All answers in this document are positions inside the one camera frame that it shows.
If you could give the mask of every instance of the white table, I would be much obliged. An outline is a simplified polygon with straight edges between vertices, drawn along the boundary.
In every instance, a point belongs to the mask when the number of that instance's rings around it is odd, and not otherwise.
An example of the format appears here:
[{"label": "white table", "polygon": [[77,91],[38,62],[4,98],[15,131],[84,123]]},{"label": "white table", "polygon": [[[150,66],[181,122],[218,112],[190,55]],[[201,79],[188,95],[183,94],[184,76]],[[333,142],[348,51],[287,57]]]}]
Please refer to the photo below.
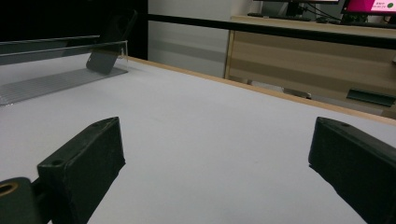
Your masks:
[{"label": "white table", "polygon": [[0,180],[35,180],[36,165],[85,127],[120,117],[127,163],[90,223],[364,223],[308,167],[315,120],[338,119],[396,147],[395,122],[130,65],[0,107]]}]

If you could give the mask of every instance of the wooden panel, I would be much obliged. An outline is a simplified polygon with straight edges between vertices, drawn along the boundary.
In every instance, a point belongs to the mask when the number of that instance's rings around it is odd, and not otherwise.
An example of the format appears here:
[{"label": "wooden panel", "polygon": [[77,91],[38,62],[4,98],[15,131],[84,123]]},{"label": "wooden panel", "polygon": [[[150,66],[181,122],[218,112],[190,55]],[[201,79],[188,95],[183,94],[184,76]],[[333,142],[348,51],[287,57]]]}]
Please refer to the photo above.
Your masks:
[{"label": "wooden panel", "polygon": [[346,99],[351,88],[396,95],[396,50],[234,32],[229,54],[229,78],[396,111]]}]

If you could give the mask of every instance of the dark background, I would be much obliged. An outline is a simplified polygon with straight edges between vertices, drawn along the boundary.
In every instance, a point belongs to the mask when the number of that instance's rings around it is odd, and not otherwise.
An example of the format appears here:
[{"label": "dark background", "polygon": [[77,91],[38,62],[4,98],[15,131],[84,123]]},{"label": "dark background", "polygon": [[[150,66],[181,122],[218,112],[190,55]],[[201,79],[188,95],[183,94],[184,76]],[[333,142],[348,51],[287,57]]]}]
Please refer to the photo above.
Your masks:
[{"label": "dark background", "polygon": [[148,58],[148,0],[21,0],[3,3],[0,41],[99,35],[112,9],[140,16],[128,38],[128,54]]}]

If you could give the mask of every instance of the white wall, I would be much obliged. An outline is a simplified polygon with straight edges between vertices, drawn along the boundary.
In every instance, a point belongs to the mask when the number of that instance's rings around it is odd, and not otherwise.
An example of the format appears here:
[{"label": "white wall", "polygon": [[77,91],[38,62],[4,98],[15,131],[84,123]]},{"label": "white wall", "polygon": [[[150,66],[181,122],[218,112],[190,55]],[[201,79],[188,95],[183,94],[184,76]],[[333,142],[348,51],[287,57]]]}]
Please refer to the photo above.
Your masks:
[{"label": "white wall", "polygon": [[[249,0],[148,0],[148,13],[214,21],[246,14]],[[150,21],[148,59],[192,71],[223,77],[228,31]]]}]

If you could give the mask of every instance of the monitor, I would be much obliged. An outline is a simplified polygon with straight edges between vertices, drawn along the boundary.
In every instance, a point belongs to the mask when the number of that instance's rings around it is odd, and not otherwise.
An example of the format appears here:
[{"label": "monitor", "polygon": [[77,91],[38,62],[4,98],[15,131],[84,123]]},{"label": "monitor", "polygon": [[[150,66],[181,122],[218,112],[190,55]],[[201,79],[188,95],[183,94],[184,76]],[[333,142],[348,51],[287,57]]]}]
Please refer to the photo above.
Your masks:
[{"label": "monitor", "polygon": [[285,2],[288,3],[286,10],[286,16],[295,17],[298,15],[300,3],[311,3],[311,4],[338,4],[340,0],[253,0],[262,2]]},{"label": "monitor", "polygon": [[396,16],[396,0],[346,0],[342,13]]}]

